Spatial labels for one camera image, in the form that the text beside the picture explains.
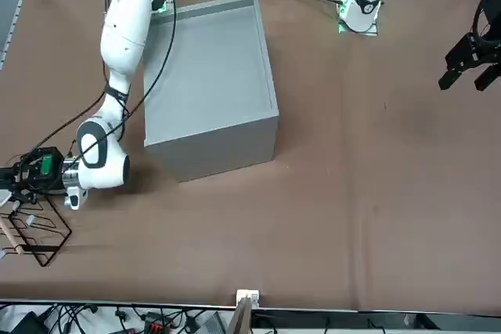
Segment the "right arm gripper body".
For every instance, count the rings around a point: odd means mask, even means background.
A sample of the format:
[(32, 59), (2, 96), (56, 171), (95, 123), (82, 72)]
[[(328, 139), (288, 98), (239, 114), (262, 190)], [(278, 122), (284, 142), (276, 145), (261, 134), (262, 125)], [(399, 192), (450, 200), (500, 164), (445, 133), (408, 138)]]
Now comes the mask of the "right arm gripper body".
[(20, 181), (36, 192), (61, 191), (63, 161), (63, 154), (55, 146), (25, 153), (20, 157)]

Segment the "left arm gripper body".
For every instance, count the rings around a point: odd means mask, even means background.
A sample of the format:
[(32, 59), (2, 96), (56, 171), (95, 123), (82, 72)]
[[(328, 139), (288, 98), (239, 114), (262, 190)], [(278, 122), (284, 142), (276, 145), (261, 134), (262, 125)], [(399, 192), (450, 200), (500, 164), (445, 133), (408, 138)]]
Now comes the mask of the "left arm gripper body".
[[(478, 21), (482, 13), (488, 24), (488, 31), (485, 34), (478, 31)], [(478, 41), (479, 48), (485, 53), (500, 50), (500, 0), (481, 0), (478, 3), (472, 23), (472, 33)]]

